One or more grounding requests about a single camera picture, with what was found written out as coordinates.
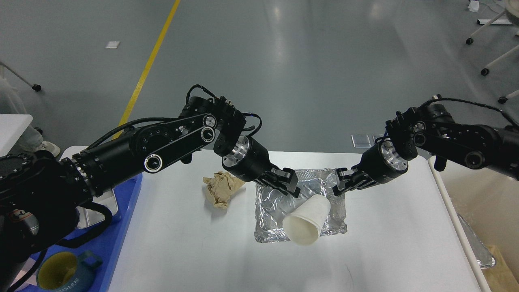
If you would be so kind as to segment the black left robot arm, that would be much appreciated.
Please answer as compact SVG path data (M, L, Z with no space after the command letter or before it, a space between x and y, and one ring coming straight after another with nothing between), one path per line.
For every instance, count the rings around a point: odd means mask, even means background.
M297 198L296 172L271 163L224 96L193 85L177 118L140 118L122 124L85 150L58 161L49 151L1 157L1 290L13 292L43 262L48 248L77 248L112 223L109 209L93 201L137 174L155 174L213 144L224 170Z

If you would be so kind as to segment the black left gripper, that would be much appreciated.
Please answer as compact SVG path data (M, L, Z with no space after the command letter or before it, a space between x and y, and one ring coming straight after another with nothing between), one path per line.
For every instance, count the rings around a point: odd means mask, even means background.
M240 136L231 152L222 158L222 166L241 181L259 181L284 195L300 196L296 172L291 168L274 168L267 149L246 135Z

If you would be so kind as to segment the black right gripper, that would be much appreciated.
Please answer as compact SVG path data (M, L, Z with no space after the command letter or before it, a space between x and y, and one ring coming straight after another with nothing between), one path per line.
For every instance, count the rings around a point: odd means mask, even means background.
M356 168L336 169L337 185L332 187L333 195L388 183L406 173L408 168L408 161L400 157L390 140L380 141L363 153Z

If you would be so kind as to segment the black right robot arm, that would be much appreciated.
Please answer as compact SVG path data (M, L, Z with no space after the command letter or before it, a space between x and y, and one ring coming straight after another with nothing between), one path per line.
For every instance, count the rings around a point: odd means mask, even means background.
M396 112L395 118L386 122L384 135L374 140L357 165L336 169L334 195L392 181L408 171L418 148L435 157L433 166L438 172L452 161L472 170L487 168L518 179L518 122L502 109L467 101L499 112L508 125L497 128L457 123L442 101L444 98L437 94L419 107Z

